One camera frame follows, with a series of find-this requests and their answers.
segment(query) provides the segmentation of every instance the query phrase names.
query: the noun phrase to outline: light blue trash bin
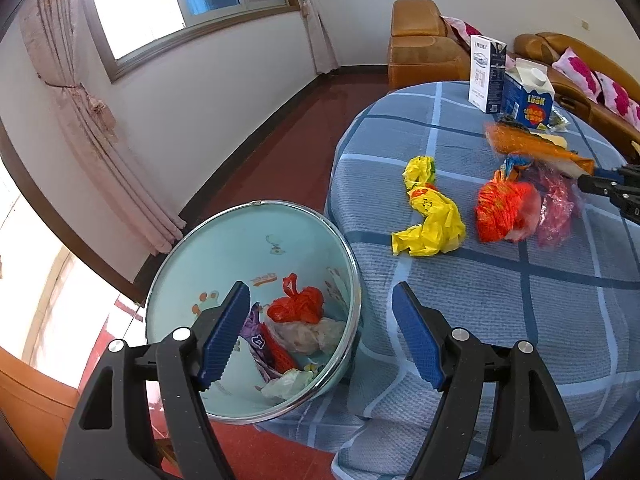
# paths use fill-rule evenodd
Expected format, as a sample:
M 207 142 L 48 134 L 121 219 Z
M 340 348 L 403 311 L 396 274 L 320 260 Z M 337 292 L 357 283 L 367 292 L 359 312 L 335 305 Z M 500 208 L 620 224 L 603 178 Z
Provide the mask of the light blue trash bin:
M 145 335 L 161 341 L 176 327 L 191 326 L 198 312 L 215 308 L 236 281 L 245 282 L 252 303 L 267 306 L 284 296 L 282 279 L 295 272 L 298 290 L 315 286 L 324 314 L 346 323 L 325 368 L 302 392 L 277 404 L 257 387 L 264 380 L 246 341 L 232 352 L 222 378 L 202 394 L 212 420 L 255 424 L 283 415 L 326 393 L 343 377 L 360 319 L 356 261 L 337 228 L 301 205 L 261 201 L 219 213 L 184 237 L 160 267 L 146 299 Z

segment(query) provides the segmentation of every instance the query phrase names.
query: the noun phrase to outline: baseboard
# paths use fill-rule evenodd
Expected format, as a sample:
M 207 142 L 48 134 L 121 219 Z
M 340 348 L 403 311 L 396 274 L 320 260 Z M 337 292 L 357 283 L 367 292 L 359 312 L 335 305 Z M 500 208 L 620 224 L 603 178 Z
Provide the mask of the baseboard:
M 191 197 L 187 202 L 187 205 L 184 206 L 182 211 L 180 211 L 180 218 L 187 222 L 186 227 L 182 231 L 187 234 L 187 232 L 190 232 L 200 223 L 200 214 L 207 203 L 210 202 L 211 198 L 226 184 L 247 157 L 251 155 L 251 153 L 253 153 L 258 146 L 267 139 L 267 137 L 269 137 L 276 127 L 293 110 L 295 110 L 295 108 L 301 104 L 304 99 L 311 95 L 321 84 L 326 82 L 329 77 L 347 74 L 386 74 L 386 65 L 341 66 L 340 68 L 333 70 L 330 74 L 319 75 L 302 90 L 297 92 L 291 99 L 271 114 L 267 120 L 258 126 L 257 130 L 250 134 L 242 144 L 240 144 L 240 146 L 238 146 L 234 152 L 229 155 L 227 160 L 217 168 L 217 170 L 207 179 L 196 194 Z M 149 288 L 151 288 L 151 283 L 153 282 L 153 279 L 158 273 L 158 270 L 165 258 L 166 254 L 149 256 L 140 268 L 140 272 L 136 275 L 133 284 L 145 295 L 148 293 Z
M 331 74 L 386 74 L 386 65 L 344 65 Z

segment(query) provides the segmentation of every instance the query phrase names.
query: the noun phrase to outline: table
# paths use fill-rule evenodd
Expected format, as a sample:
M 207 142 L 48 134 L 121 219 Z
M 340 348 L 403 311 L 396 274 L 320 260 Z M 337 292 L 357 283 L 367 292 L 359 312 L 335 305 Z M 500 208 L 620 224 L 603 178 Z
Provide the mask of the table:
M 328 217 L 353 248 L 364 285 L 363 330 L 350 381 L 262 426 L 336 452 L 337 478 L 391 480 L 407 472 L 440 395 L 421 380 L 390 306 L 407 281 L 421 303 L 484 342 L 533 342 L 577 432 L 587 478 L 615 449 L 640 408 L 640 227 L 607 199 L 587 196 L 572 236 L 554 251 L 535 239 L 481 244 L 474 207 L 500 158 L 483 135 L 495 120 L 470 105 L 464 82 L 394 92 L 364 110 L 337 147 Z M 570 118 L 569 149 L 610 169 L 624 161 L 596 131 Z M 401 173 L 412 157 L 436 160 L 436 184 L 456 202 L 463 246 L 431 258 L 395 257 L 390 233 L 419 223 Z M 478 468 L 494 389 L 486 384 L 465 472 Z

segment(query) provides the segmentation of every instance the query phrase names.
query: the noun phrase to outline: metal screw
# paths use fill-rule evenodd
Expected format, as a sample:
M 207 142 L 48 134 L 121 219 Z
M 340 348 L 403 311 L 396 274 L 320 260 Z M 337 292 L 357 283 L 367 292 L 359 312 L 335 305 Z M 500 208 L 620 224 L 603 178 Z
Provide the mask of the metal screw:
M 518 350 L 523 354 L 530 354 L 533 352 L 533 345 L 529 341 L 520 341 L 518 343 Z
M 469 339 L 469 332 L 464 328 L 454 328 L 451 332 L 451 336 L 456 341 L 466 341 Z
M 172 334 L 176 341 L 186 341 L 191 335 L 191 330 L 185 326 L 176 328 Z
M 122 339 L 114 339 L 109 343 L 109 352 L 119 352 L 124 348 L 124 341 Z

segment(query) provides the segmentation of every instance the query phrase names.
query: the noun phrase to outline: purple wrapper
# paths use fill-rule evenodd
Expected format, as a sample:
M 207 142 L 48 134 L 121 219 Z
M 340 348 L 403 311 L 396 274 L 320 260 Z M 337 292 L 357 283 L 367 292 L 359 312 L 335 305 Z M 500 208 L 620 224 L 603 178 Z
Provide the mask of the purple wrapper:
M 249 343 L 255 366 L 258 368 L 265 382 L 277 379 L 281 375 L 273 368 L 273 355 L 267 347 L 264 337 L 260 333 L 260 303 L 254 303 L 240 329 L 240 337 Z

